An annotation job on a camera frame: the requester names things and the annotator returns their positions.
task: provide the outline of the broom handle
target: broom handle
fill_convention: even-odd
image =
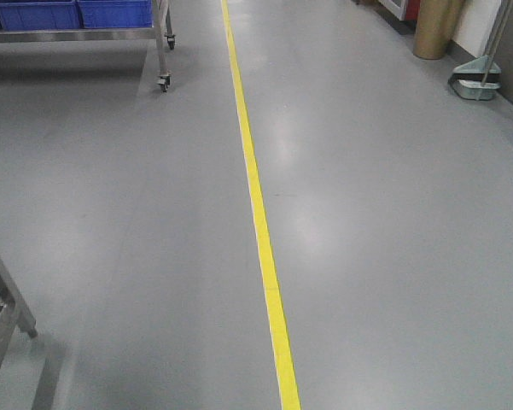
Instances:
[[[510,11],[512,10],[513,0],[504,0],[505,6],[501,10],[498,24],[495,24],[492,29],[492,41],[487,44],[485,54],[488,55],[486,68],[484,69],[484,78],[481,80],[481,85],[484,86],[489,76],[489,72],[493,66],[493,60],[497,54],[498,44],[504,34],[506,23],[509,19]]]

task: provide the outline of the trash can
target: trash can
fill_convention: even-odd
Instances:
[[[421,0],[413,54],[438,60],[446,54],[464,0]]]

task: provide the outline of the stainless steel cart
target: stainless steel cart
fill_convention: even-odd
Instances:
[[[173,50],[175,35],[172,33],[169,0],[152,0],[154,25],[141,28],[42,30],[30,32],[0,31],[0,43],[27,43],[49,41],[88,41],[88,40],[138,40],[155,38],[157,56],[160,61],[158,84],[163,92],[171,84],[171,73],[165,61],[165,42]]]

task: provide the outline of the gray floor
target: gray floor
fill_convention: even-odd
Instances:
[[[349,0],[230,12],[302,406],[513,409],[513,107]],[[0,46],[0,252],[43,333],[0,408],[280,407],[220,4],[173,23],[165,96],[149,42]]]

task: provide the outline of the cart wheel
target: cart wheel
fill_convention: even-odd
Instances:
[[[168,36],[167,37],[167,44],[169,44],[169,50],[174,50],[174,45],[176,43],[175,36]]]
[[[171,85],[171,75],[167,75],[164,77],[160,77],[157,84],[160,85],[160,88],[163,92],[167,92],[167,88],[169,88],[169,85]]]

